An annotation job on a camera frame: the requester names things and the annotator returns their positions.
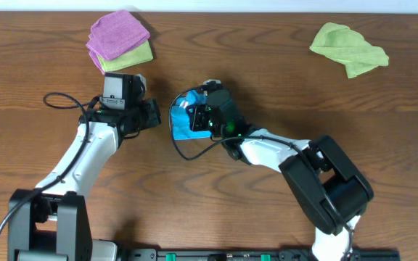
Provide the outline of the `blue microfiber cloth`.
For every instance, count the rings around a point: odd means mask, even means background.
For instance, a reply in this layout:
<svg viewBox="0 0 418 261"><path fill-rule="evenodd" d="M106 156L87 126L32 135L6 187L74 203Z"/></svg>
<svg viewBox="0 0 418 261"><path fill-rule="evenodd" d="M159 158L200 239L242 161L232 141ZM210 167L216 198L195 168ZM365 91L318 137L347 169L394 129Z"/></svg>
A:
<svg viewBox="0 0 418 261"><path fill-rule="evenodd" d="M187 109L190 105L200 105L206 102L206 97L197 91L189 91L185 97L179 97L171 107L171 120L173 127L173 138L177 141L209 138L209 130L193 131L190 129L190 117Z"/></svg>

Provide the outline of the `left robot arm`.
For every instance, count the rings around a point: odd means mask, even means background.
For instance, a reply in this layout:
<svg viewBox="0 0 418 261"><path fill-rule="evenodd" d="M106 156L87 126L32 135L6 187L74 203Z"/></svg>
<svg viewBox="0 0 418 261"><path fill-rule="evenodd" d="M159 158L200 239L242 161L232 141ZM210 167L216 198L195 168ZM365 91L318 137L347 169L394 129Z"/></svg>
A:
<svg viewBox="0 0 418 261"><path fill-rule="evenodd" d="M109 72L101 95L73 102L81 115L72 144L35 188L9 200L8 260L119 260L115 242L93 239L86 199L120 145L161 123L146 90L142 75Z"/></svg>

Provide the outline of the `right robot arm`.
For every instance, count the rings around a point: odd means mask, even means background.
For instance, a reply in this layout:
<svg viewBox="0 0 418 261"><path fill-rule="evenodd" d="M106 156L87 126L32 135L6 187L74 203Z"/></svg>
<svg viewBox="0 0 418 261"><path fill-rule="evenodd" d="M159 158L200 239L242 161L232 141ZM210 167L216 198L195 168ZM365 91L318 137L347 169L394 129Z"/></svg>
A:
<svg viewBox="0 0 418 261"><path fill-rule="evenodd" d="M295 140L245 121L227 90L192 91L182 106L194 131L210 131L233 160L281 173L316 228L316 260L349 260L354 228L374 192L330 136Z"/></svg>

